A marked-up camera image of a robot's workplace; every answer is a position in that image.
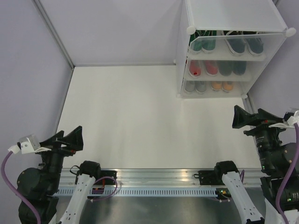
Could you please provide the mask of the orange sneaker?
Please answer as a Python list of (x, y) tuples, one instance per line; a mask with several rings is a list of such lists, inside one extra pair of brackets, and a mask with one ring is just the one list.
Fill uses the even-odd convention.
[(222, 89), (222, 81), (212, 81), (210, 86), (213, 91), (218, 92)]
[(222, 82), (222, 90), (224, 92), (231, 92), (234, 89), (234, 82), (233, 81), (223, 81)]

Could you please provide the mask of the black brown-soled shoe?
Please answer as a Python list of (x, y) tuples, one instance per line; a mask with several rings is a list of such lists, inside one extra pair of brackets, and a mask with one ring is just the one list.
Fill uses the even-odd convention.
[(247, 67), (247, 61), (234, 61), (233, 63), (233, 72), (241, 76), (245, 73)]
[(230, 76), (233, 70), (233, 61), (219, 61), (218, 68), (221, 75)]

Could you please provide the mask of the grey sneaker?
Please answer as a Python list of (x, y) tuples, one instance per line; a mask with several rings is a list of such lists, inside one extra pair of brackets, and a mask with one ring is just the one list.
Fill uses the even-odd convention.
[(205, 93), (207, 90), (206, 81), (196, 81), (195, 82), (195, 90), (200, 94)]
[(184, 90), (187, 94), (191, 94), (195, 91), (195, 82), (194, 81), (185, 81)]

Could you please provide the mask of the red sneaker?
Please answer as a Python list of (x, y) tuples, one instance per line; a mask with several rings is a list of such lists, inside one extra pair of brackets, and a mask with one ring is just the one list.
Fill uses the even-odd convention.
[(189, 65), (189, 75), (199, 77), (201, 75), (201, 65), (198, 60), (191, 60)]
[(206, 73), (210, 76), (216, 76), (218, 73), (218, 67), (216, 61), (205, 60), (204, 66)]

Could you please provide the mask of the green sneaker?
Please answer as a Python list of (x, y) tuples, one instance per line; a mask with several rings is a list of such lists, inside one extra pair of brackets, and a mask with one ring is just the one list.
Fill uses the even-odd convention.
[(211, 40), (203, 40), (202, 41), (202, 50), (205, 53), (211, 53), (214, 51), (216, 45), (216, 40), (211, 39)]
[(198, 54), (202, 50), (202, 41), (196, 39), (190, 43), (190, 51), (194, 54)]

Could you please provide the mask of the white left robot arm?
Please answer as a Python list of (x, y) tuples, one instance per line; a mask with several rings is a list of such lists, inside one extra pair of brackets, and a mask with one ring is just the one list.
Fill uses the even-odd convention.
[[(22, 154), (38, 154), (42, 163), (38, 168), (28, 168), (20, 173), (17, 179), (17, 190), (22, 196), (18, 215), (22, 224), (55, 224), (58, 192), (63, 162), (83, 150), (83, 128), (76, 127), (68, 135), (60, 131), (52, 137), (39, 142), (37, 137), (29, 135), (17, 143)], [(93, 185), (101, 182), (100, 164), (84, 161), (76, 173), (75, 190), (70, 203), (59, 220), (60, 224), (77, 224), (87, 195)]]

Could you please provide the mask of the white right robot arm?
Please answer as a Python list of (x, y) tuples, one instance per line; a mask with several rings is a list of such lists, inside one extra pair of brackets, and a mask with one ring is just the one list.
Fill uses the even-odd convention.
[(233, 129), (251, 126), (244, 131), (255, 138), (261, 171), (261, 189), (266, 205), (262, 216), (248, 195), (233, 161), (221, 161), (214, 167), (213, 178), (224, 184), (235, 203), (243, 224), (295, 224), (299, 218), (299, 143), (282, 145), (279, 134), (287, 128), (299, 133), (299, 112), (277, 117), (263, 109), (250, 114), (234, 106)]

